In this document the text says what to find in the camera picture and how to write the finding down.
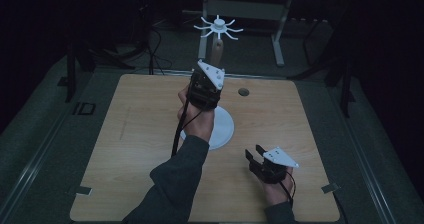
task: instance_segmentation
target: cable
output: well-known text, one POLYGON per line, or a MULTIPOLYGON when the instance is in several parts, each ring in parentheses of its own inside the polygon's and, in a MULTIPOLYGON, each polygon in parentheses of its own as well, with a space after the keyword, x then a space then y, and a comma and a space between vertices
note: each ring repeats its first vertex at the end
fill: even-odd
MULTIPOLYGON (((138 3, 137 0, 131 0, 131 4, 132 5, 142 5, 143 3, 138 3)), ((104 5, 107 5, 107 3, 105 2, 105 0, 100 0, 100 5, 104 6, 104 5)), ((130 36, 129 36, 129 39, 128 39, 128 41, 130 43, 132 43, 135 40, 135 38, 134 38, 135 27, 138 24, 137 23, 138 20, 140 20, 141 22, 145 21, 145 19, 142 15, 139 15, 138 19, 136 18, 132 21, 131 33, 130 33, 130 36)), ((134 49, 132 49, 128 52, 120 53, 120 54, 114 54, 114 53, 108 53, 108 54, 110 56, 118 59, 118 61, 122 61, 122 60, 125 60, 125 59, 130 58, 130 57, 134 57, 134 56, 142 53, 145 49, 146 49, 146 46, 144 46, 144 42, 141 42, 141 43, 137 43, 136 45, 134 45, 134 49)))
POLYGON ((190 102, 190 96, 191 96, 191 79, 190 79, 190 84, 188 85, 187 99, 184 103, 183 113, 181 114, 180 121, 178 122, 177 130, 175 131, 174 144, 172 145, 171 157, 177 154, 178 140, 180 139, 181 131, 183 130, 184 121, 187 115, 188 104, 190 102))
POLYGON ((157 61, 156 59, 163 60, 163 61, 165 61, 165 62, 168 62, 168 63, 169 63, 169 66, 166 66, 166 67, 165 67, 165 69, 170 69, 170 68, 172 67, 172 65, 173 65, 172 61, 170 61, 170 60, 168 60, 168 59, 165 59, 165 58, 161 58, 161 57, 159 57, 159 56, 155 55, 156 65, 159 67, 159 69, 160 69, 161 71, 162 71, 162 68, 163 68, 163 67, 161 67, 161 66, 159 65, 159 63, 158 63, 158 61, 157 61))
POLYGON ((290 195, 289 190, 287 190, 287 188, 284 186, 283 182, 280 181, 278 183, 283 188, 284 192, 286 193, 287 197, 289 198, 290 206, 293 207, 294 194, 296 193, 296 182, 294 181, 294 178, 290 173, 288 173, 287 171, 286 171, 286 173, 289 174, 291 181, 293 182, 293 194, 290 195))
MULTIPOLYGON (((162 36, 153 27, 151 28, 151 30, 153 32, 155 32, 158 35, 158 37, 159 37, 158 44, 156 44, 156 47, 155 47, 155 49, 153 51, 150 48, 150 45, 147 45, 147 50, 149 51, 149 55, 150 55, 150 60, 149 60, 149 74, 150 75, 154 75, 154 61, 156 61, 156 51, 158 50, 159 45, 162 42, 162 36)), ((159 63, 157 61, 156 61, 156 64, 158 64, 158 67, 159 67, 159 69, 161 70, 161 72, 163 74, 163 70, 162 70, 162 68, 160 67, 160 65, 159 65, 159 63)))
POLYGON ((199 111, 199 113, 197 113, 196 114, 196 116, 194 116, 193 118, 191 118, 191 120, 190 121, 188 121, 184 126, 183 126, 183 129, 188 125, 188 124, 190 124, 190 122, 192 122, 194 119, 196 119, 202 112, 204 111, 204 108, 202 108, 202 110, 200 110, 199 111))

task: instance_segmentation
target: white round base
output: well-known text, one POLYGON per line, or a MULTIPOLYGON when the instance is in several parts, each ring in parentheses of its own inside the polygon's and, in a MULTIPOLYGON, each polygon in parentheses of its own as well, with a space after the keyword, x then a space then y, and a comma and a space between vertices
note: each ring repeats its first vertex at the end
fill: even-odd
MULTIPOLYGON (((234 121, 231 115, 222 107, 215 108, 214 128, 211 139, 209 140, 209 150, 213 150, 227 144, 234 133, 234 121)), ((181 138, 186 137, 184 131, 181 132, 181 138)))

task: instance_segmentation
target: white stand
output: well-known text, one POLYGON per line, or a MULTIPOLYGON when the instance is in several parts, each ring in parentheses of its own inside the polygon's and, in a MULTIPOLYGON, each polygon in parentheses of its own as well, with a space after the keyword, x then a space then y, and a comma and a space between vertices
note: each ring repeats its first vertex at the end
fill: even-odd
MULTIPOLYGON (((206 73, 212 83, 218 90, 221 90, 224 83, 224 69, 219 70, 216 67, 219 66, 219 62, 222 57, 222 52, 224 49, 224 42, 221 39, 221 34, 226 34, 230 39, 237 40, 237 38, 232 37, 228 31, 232 32, 241 32, 243 29, 234 30, 228 28, 229 25, 234 23, 234 20, 229 24, 226 24, 224 20, 219 18, 217 15, 214 23, 207 22, 203 17, 202 20, 204 23, 209 24, 208 27, 197 27, 202 31, 210 29, 210 31, 202 35, 202 38, 206 38, 210 34, 214 33, 214 39, 212 43, 212 52, 211 52, 211 64, 212 66, 207 65, 202 60, 199 60, 198 65, 206 73)), ((214 119, 214 129, 212 131, 211 139, 209 140, 209 150, 214 150, 216 148, 222 147, 227 144, 231 137, 234 134, 234 121, 231 115, 222 107, 217 106, 215 108, 215 119, 214 119)), ((185 139, 186 135, 184 131, 181 132, 181 138, 185 139)))
POLYGON ((214 150, 227 144, 234 134, 234 121, 231 115, 222 107, 215 108, 215 119, 212 136, 209 141, 209 150, 214 150))

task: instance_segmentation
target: forearm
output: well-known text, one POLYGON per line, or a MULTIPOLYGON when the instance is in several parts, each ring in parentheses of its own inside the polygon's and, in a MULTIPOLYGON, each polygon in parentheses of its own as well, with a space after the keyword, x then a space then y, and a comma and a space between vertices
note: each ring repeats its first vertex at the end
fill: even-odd
POLYGON ((279 203, 265 209, 265 215, 269 224, 291 224, 294 220, 293 211, 289 202, 279 203))
POLYGON ((154 186, 124 223, 187 223, 209 144, 186 137, 175 156, 150 173, 154 186))

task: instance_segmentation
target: wooden table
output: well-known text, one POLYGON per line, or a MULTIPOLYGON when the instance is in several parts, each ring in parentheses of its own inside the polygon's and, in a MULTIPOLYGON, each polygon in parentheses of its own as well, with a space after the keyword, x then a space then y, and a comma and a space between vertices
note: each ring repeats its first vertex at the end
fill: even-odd
MULTIPOLYGON (((120 221, 143 199, 150 171, 170 158, 182 106, 177 93, 188 76, 123 75, 71 209, 74 221, 120 221)), ((230 142, 211 150, 190 221, 263 222, 266 207, 244 150, 281 147, 296 162, 294 213, 298 221, 336 221, 339 212, 296 86, 291 81, 226 78, 219 105, 235 125, 230 142), (240 88, 250 91, 238 94, 240 88)))

